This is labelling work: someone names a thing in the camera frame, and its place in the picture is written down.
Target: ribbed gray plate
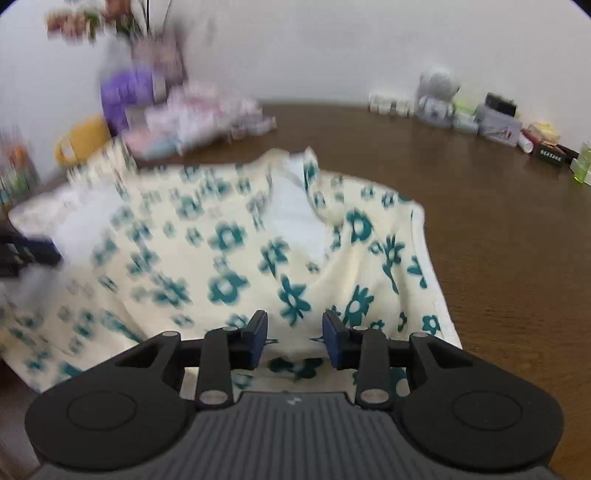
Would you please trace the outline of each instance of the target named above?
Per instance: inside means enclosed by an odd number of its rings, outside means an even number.
[[[124,471],[78,473],[43,465],[31,480],[556,480],[539,467],[480,475],[416,452],[384,413],[344,394],[245,393],[199,414],[168,452]]]

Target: green bottle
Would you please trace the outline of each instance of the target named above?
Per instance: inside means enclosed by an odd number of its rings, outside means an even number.
[[[585,142],[581,146],[581,153],[577,159],[577,166],[574,170],[574,179],[579,183],[585,181],[589,166],[591,165],[591,141]]]

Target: floral cloth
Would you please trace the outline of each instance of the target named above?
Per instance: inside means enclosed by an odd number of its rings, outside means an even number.
[[[302,188],[332,232],[324,261],[315,261],[265,226],[273,173],[286,156],[271,151],[224,175],[187,167],[137,176],[125,173],[128,162],[116,162],[106,177],[117,181],[124,204],[79,278],[43,311],[2,309],[7,363],[42,391],[164,330],[202,338],[210,329],[242,327],[263,309],[269,330],[260,366],[233,372],[236,391],[352,393],[355,372],[334,371],[327,358],[326,309],[347,327],[380,329],[392,339],[417,331],[443,337],[438,293],[415,247],[420,205],[320,171],[306,151]],[[105,166],[91,162],[76,174],[89,184],[104,181]],[[407,392],[404,377],[392,369],[399,394]]]

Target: wooden table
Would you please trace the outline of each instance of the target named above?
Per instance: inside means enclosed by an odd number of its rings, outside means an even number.
[[[182,162],[311,146],[321,168],[423,204],[431,259],[465,349],[558,399],[566,430],[551,465],[567,479],[591,478],[591,187],[566,166],[416,120],[324,105],[265,112],[277,116],[277,132]]]

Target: metal pivot bolt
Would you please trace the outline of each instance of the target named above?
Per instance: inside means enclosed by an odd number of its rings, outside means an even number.
[[[381,388],[370,388],[361,392],[361,400],[372,405],[386,403],[389,399],[388,392]]]
[[[228,395],[221,390],[206,390],[199,395],[199,400],[205,405],[221,405],[228,399]]]

